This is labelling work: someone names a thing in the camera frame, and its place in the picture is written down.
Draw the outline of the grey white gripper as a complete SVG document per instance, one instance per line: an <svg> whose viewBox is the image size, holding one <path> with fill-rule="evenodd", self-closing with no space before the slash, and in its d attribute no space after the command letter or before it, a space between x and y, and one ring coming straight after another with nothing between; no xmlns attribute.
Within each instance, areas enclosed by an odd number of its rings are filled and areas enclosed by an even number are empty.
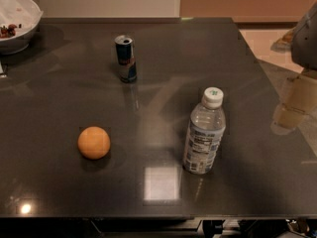
<svg viewBox="0 0 317 238"><path fill-rule="evenodd" d="M317 106L317 3L297 23L291 42L292 61L304 68L288 77L270 128L277 135L292 132Z"/></svg>

